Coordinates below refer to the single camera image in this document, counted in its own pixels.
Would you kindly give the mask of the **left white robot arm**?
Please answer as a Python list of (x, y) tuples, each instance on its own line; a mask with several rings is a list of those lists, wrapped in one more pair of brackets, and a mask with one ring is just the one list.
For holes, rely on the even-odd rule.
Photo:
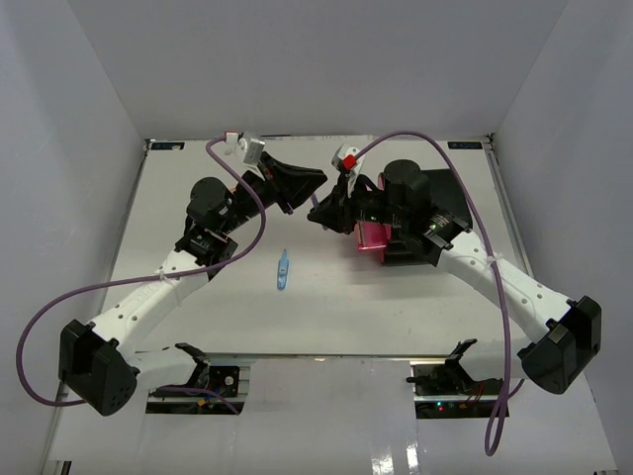
[(210, 362), (188, 343), (140, 352), (138, 346), (189, 295), (209, 283), (237, 249), (229, 237), (272, 205), (290, 214), (326, 180), (317, 169), (282, 163), (263, 153), (256, 172), (246, 171), (229, 190), (219, 178), (193, 186), (183, 236), (150, 282), (113, 308), (60, 334), (59, 376), (100, 415), (120, 410), (137, 390), (177, 386), (197, 395), (209, 387)]

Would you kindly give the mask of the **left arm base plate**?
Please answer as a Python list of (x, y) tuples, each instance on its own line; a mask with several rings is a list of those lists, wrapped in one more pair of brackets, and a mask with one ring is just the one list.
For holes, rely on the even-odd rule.
[(186, 383), (172, 384), (174, 390), (157, 389), (149, 395), (162, 397), (198, 397), (215, 399), (217, 396), (233, 398), (238, 395), (240, 368), (238, 366), (202, 365), (194, 370)]

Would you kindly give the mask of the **black drawer organizer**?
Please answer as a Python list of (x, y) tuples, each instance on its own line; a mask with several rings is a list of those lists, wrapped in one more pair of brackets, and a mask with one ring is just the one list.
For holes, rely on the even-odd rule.
[(396, 160), (379, 174), (379, 188), (395, 195), (404, 212), (397, 225), (381, 225), (386, 266), (436, 265), (440, 250), (473, 226), (464, 193), (448, 169), (423, 170)]

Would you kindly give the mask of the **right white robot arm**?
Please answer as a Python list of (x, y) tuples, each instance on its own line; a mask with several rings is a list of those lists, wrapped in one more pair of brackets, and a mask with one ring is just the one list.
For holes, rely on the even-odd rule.
[(436, 196), (445, 180), (407, 159), (390, 162), (377, 183), (340, 173), (332, 191), (308, 213), (309, 221), (350, 235), (360, 224), (389, 228), (408, 253), (452, 274), (505, 308), (528, 337), (518, 352), (525, 376), (541, 389), (564, 394), (601, 345), (601, 306), (547, 288), (503, 257), (490, 257), (483, 236)]

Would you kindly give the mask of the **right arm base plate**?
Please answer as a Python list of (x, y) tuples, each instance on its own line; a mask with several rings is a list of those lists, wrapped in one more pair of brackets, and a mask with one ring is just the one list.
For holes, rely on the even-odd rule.
[(416, 364), (411, 368), (407, 382), (413, 385), (416, 396), (459, 396), (464, 399), (476, 396), (495, 396), (502, 380), (473, 379), (464, 369), (451, 369), (445, 364)]

